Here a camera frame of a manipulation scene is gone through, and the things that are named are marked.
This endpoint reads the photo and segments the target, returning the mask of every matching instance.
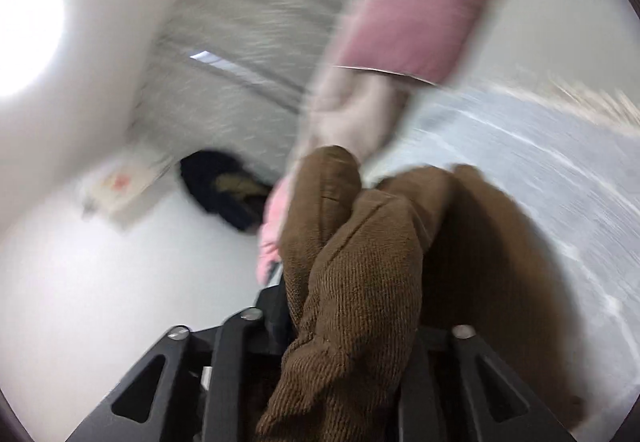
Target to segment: pink cloth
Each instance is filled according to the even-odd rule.
[[[441,83],[486,0],[362,0],[335,64]]]
[[[274,264],[280,262],[278,239],[280,224],[289,206],[289,177],[280,179],[271,191],[264,207],[264,223],[260,227],[260,246],[256,276],[261,285],[271,278]]]

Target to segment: metal bolt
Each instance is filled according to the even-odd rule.
[[[457,325],[451,331],[456,339],[469,339],[476,335],[476,330],[471,325]]]
[[[174,341],[182,341],[189,335],[189,329],[186,327],[174,327],[169,332],[168,337]]]
[[[262,319],[262,310],[255,307],[245,308],[241,312],[240,317],[247,321],[257,321],[258,319]]]

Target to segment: gray carpet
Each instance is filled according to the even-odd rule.
[[[176,159],[241,156],[274,182],[344,0],[178,0],[150,51],[132,135]]]

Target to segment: brown corduroy pants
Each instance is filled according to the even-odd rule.
[[[525,231],[471,167],[421,167],[363,191],[348,151],[313,152],[280,241],[298,336],[257,440],[381,440],[420,323],[474,324],[570,425],[572,396],[549,361],[560,336],[550,281]]]

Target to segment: white wall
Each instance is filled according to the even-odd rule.
[[[173,0],[63,0],[46,71],[0,98],[0,235],[27,207],[124,142],[145,52]]]
[[[160,184],[128,230],[83,219],[70,183],[4,239],[0,388],[36,442],[66,440],[173,325],[217,326],[254,302],[255,237]]]

